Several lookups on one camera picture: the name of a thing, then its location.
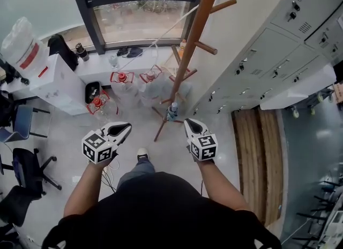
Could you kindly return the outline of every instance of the window frame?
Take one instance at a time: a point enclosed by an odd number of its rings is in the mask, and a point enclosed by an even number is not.
[[[109,5],[122,2],[132,2],[132,1],[143,1],[143,0],[75,0],[78,9],[80,11],[81,17],[84,21],[85,27],[90,35],[90,38],[94,46],[86,48],[88,51],[96,51],[99,55],[104,54],[107,50],[119,49],[124,46],[129,47],[148,47],[152,44],[155,39],[139,39],[139,40],[129,40],[129,41],[119,41],[105,43],[105,40],[102,36],[99,23],[96,19],[94,7]],[[189,10],[194,8],[200,3],[200,0],[170,0],[170,1],[185,1],[189,2]],[[185,20],[184,29],[182,36],[180,38],[166,38],[159,41],[159,46],[172,46],[179,45],[182,39],[187,39],[193,20],[195,17],[195,12],[188,15]]]

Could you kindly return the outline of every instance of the shoe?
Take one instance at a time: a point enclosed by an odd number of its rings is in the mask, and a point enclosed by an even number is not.
[[[139,159],[143,157],[149,159],[148,150],[145,148],[139,148],[137,152],[137,160],[139,161]]]

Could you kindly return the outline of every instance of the jeans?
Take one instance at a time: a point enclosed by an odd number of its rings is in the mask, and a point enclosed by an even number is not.
[[[145,157],[141,157],[138,163],[135,165],[130,172],[124,174],[118,183],[117,189],[123,184],[125,181],[130,180],[132,178],[140,177],[141,175],[145,174],[153,174],[155,172],[154,165],[149,161],[149,159]]]

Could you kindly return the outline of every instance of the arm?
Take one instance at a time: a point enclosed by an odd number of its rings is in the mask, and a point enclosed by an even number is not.
[[[97,204],[101,186],[102,170],[109,162],[93,164],[90,162],[80,181],[71,193],[65,207],[63,217],[81,215]]]
[[[197,161],[197,163],[211,200],[235,211],[250,209],[243,195],[228,181],[213,162]]]

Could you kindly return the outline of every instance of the black bag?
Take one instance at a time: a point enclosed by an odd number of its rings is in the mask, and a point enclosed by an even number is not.
[[[59,54],[68,64],[69,68],[75,71],[76,66],[79,64],[77,61],[78,56],[70,50],[61,35],[53,35],[48,41],[48,47],[50,47],[49,56]]]

